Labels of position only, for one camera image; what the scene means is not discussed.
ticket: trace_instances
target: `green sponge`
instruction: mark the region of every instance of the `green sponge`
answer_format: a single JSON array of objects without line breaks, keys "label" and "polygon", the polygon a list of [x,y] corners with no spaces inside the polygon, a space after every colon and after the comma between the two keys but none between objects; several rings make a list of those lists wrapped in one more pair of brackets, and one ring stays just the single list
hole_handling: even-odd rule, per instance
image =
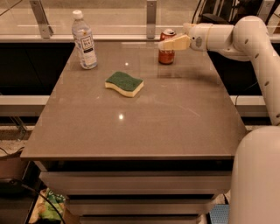
[{"label": "green sponge", "polygon": [[105,88],[113,88],[121,95],[125,95],[127,97],[134,97],[143,86],[143,80],[133,78],[122,72],[113,73],[105,81]]}]

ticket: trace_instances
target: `table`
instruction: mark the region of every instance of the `table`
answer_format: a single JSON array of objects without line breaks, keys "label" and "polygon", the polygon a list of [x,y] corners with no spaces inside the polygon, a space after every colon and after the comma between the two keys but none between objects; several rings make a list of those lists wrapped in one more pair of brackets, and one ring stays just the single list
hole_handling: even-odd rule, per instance
[{"label": "table", "polygon": [[[176,52],[166,66],[157,42],[95,47],[92,70],[73,51],[21,158],[36,161],[83,223],[96,215],[207,213],[229,190],[246,135],[207,53]],[[143,89],[134,98],[106,89],[116,71],[143,79]]]}]

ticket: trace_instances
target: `bottle cap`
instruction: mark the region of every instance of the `bottle cap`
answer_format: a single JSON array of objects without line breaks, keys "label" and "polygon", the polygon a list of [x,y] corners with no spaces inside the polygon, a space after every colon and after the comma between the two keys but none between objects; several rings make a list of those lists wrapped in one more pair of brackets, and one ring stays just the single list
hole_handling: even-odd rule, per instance
[{"label": "bottle cap", "polygon": [[73,13],[73,18],[74,19],[82,19],[83,18],[81,10],[74,10],[72,13]]}]

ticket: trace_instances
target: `water bottle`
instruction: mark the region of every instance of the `water bottle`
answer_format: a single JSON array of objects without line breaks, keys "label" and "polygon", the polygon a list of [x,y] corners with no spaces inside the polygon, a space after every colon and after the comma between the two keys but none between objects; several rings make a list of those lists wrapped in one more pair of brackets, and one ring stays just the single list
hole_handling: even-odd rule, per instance
[{"label": "water bottle", "polygon": [[80,65],[85,69],[97,66],[95,43],[90,27],[83,19],[81,10],[73,11],[72,34],[79,53]]}]

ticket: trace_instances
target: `soda can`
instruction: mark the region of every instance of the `soda can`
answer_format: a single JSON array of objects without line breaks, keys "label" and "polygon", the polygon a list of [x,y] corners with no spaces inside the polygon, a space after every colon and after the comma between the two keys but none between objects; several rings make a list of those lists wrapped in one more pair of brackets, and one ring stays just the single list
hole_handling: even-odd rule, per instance
[{"label": "soda can", "polygon": [[[160,41],[172,38],[176,35],[173,29],[166,29],[160,34]],[[174,51],[161,51],[158,50],[158,62],[164,65],[170,65],[173,63],[175,57]]]}]

